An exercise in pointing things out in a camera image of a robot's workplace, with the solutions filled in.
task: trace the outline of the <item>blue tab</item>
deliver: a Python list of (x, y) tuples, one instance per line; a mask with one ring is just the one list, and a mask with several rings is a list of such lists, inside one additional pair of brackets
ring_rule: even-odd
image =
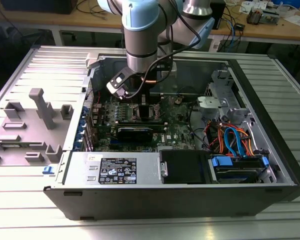
[(49, 175), (49, 174), (55, 174), (54, 168), (52, 166), (45, 166), (42, 174)]
[(262, 157), (262, 161), (263, 161), (263, 164), (264, 164), (266, 167), (269, 166), (269, 161), (268, 161), (268, 158), (267, 158), (267, 157), (263, 156), (263, 157)]
[(216, 166), (233, 166), (233, 162), (231, 157), (229, 156), (215, 156), (212, 159), (212, 164), (214, 167)]
[(216, 157), (212, 158), (212, 165), (213, 165), (214, 167), (216, 167), (216, 166), (219, 165), (218, 160), (217, 160)]

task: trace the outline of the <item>black cable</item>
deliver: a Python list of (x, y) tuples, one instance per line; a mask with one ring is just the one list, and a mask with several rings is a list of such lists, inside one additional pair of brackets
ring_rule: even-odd
[(193, 128), (192, 128), (192, 126), (191, 126), (191, 114), (192, 114), (192, 112), (193, 112), (193, 110), (194, 110), (194, 107), (195, 107), (196, 103), (197, 103), (197, 102), (195, 101), (195, 102), (192, 104), (192, 107), (191, 107), (190, 112), (189, 112), (188, 125), (189, 125), (189, 129), (190, 129), (190, 133), (193, 134), (193, 136), (194, 136), (195, 138), (197, 138), (200, 142), (202, 142), (202, 144), (203, 144), (206, 148), (209, 148), (209, 145), (195, 133), (195, 131), (193, 130)]
[[(170, 31), (171, 31), (171, 39), (170, 39), (170, 42), (171, 42), (171, 52), (173, 52), (173, 51), (174, 51), (174, 28), (172, 27), (172, 25), (170, 26)], [(171, 55), (170, 62), (171, 62), (171, 66), (170, 66), (170, 69), (169, 69), (168, 73), (164, 76), (164, 78), (162, 78), (162, 79), (156, 81), (157, 84), (158, 84), (158, 83), (162, 83), (162, 82), (163, 82), (164, 80), (166, 80), (166, 79), (169, 77), (169, 75), (171, 74), (172, 68), (173, 68), (173, 66), (174, 66), (174, 56), (173, 56), (173, 55)]]
[(199, 127), (199, 128), (197, 128), (197, 129), (195, 129), (193, 131), (195, 132), (195, 131), (198, 131), (198, 130), (205, 130), (205, 129), (203, 127)]
[(162, 46), (158, 45), (158, 49), (160, 49), (160, 50), (161, 50), (161, 52), (162, 52), (164, 55), (166, 55), (166, 54), (167, 54), (167, 53), (166, 53), (166, 51), (163, 49), (163, 47), (162, 47)]
[(122, 16), (122, 12), (120, 11), (120, 9), (117, 7), (117, 5), (114, 3), (113, 0), (110, 0), (110, 2), (112, 3), (112, 5), (114, 6), (115, 10)]
[(194, 35), (197, 37), (197, 41), (195, 41), (194, 43), (190, 44), (189, 46), (186, 46), (186, 47), (181, 48), (181, 49), (179, 49), (179, 50), (173, 51), (173, 52), (171, 52), (171, 53), (169, 53), (169, 54), (167, 54), (167, 55), (165, 55), (165, 56), (163, 56), (163, 57), (158, 58), (156, 61), (154, 61), (154, 62), (149, 66), (149, 68), (147, 69), (147, 71), (146, 71), (146, 73), (145, 73), (145, 75), (144, 75), (143, 81), (142, 81), (142, 83), (141, 83), (139, 89), (138, 89), (133, 95), (127, 96), (126, 99), (132, 99), (134, 96), (136, 96), (136, 95), (140, 92), (140, 90), (142, 89), (143, 85), (145, 84), (145, 82), (146, 82), (146, 80), (147, 80), (147, 76), (148, 76), (149, 72), (152, 70), (152, 68), (153, 68), (154, 66), (157, 66), (157, 63), (158, 63), (158, 62), (160, 62), (160, 61), (163, 60), (163, 59), (169, 58), (169, 57), (171, 57), (171, 56), (173, 56), (173, 55), (176, 55), (176, 54), (178, 54), (178, 53), (181, 53), (181, 52), (183, 52), (183, 51), (187, 51), (187, 50), (193, 48), (194, 46), (198, 45), (198, 44), (201, 42), (201, 37), (200, 37), (200, 35), (199, 35), (199, 34), (198, 34), (198, 33), (197, 33), (197, 32), (196, 32), (196, 31), (195, 31), (195, 30), (194, 30), (194, 29), (186, 22), (186, 20), (185, 20), (185, 19), (182, 17), (182, 15), (179, 13), (177, 7), (173, 4), (172, 0), (169, 0), (169, 1), (170, 1), (170, 3), (171, 3), (172, 7), (174, 8), (175, 12), (177, 13), (178, 17), (179, 17), (180, 20), (183, 22), (183, 24), (184, 24), (191, 32), (193, 32)]
[(4, 15), (1, 9), (0, 9), (0, 14), (21, 35), (23, 39), (25, 39), (30, 45), (32, 45), (31, 42), (29, 42), (28, 39), (26, 39), (25, 36), (19, 31), (19, 29), (6, 17), (6, 15)]
[(197, 90), (193, 86), (183, 86), (178, 90), (176, 94), (179, 95), (183, 89), (187, 89), (187, 88), (194, 90), (198, 94)]
[(104, 12), (105, 12), (104, 10), (102, 10), (102, 11), (94, 11), (94, 8), (98, 7), (99, 5), (95, 5), (95, 6), (91, 7), (91, 8), (90, 8), (90, 11), (83, 11), (83, 10), (79, 9), (79, 6), (80, 6), (81, 4), (83, 4), (84, 2), (87, 2), (87, 1), (89, 1), (89, 0), (83, 0), (83, 1), (79, 2), (79, 3), (75, 6), (75, 8), (76, 8), (79, 12), (84, 13), (84, 14), (100, 14), (100, 13), (104, 13)]

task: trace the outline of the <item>table leg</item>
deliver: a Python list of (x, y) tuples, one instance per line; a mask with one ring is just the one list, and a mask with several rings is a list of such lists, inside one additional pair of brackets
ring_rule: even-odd
[(210, 44), (209, 52), (216, 53), (218, 51), (221, 41), (224, 39), (224, 35), (213, 35)]
[(57, 29), (52, 29), (51, 32), (52, 32), (52, 35), (53, 35), (55, 45), (56, 46), (64, 46), (65, 44), (64, 44), (64, 40), (62, 38), (61, 31), (57, 30)]

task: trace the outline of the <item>wire bundle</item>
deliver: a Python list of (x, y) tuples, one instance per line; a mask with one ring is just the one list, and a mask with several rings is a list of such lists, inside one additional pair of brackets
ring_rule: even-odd
[[(227, 9), (227, 11), (228, 11), (229, 14), (223, 13), (223, 15), (225, 17), (221, 18), (221, 20), (226, 21), (226, 23), (229, 24), (231, 28), (227, 25), (227, 27), (230, 30), (230, 34), (228, 35), (228, 37), (226, 38), (226, 40), (224, 41), (224, 43), (221, 44), (221, 47), (219, 48), (218, 52), (220, 52), (222, 49), (225, 52), (227, 48), (228, 48), (227, 52), (229, 52), (234, 47), (236, 47), (236, 51), (237, 51), (238, 48), (239, 48), (239, 46), (240, 46), (241, 37), (243, 36), (244, 31), (239, 31), (238, 30), (239, 31), (239, 37), (237, 39), (235, 39), (235, 37), (236, 37), (235, 26), (236, 26), (237, 22), (236, 22), (236, 19), (232, 16), (229, 8), (227, 6), (225, 6), (225, 8)], [(229, 40), (230, 36), (232, 36), (231, 41), (230, 41), (229, 44), (227, 44), (227, 41)]]
[[(239, 135), (239, 139), (236, 136), (236, 145), (237, 149), (239, 151), (239, 154), (243, 157), (246, 156), (254, 156), (254, 152), (251, 147), (251, 139), (250, 135), (247, 134), (242, 128), (239, 128), (233, 124), (230, 123), (217, 123), (217, 122), (209, 122), (204, 130), (205, 133), (209, 130), (209, 128), (214, 128), (217, 130), (217, 137), (210, 143), (208, 148), (215, 153), (219, 153), (222, 155), (230, 156), (230, 157), (236, 157), (236, 152), (229, 146), (228, 144), (228, 135), (237, 135), (236, 132)], [(243, 144), (245, 153), (243, 150), (241, 150), (241, 144)]]

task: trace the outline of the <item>white label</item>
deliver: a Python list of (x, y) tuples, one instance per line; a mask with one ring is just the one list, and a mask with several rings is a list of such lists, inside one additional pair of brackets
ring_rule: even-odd
[(102, 158), (102, 154), (88, 154), (87, 161), (101, 161)]

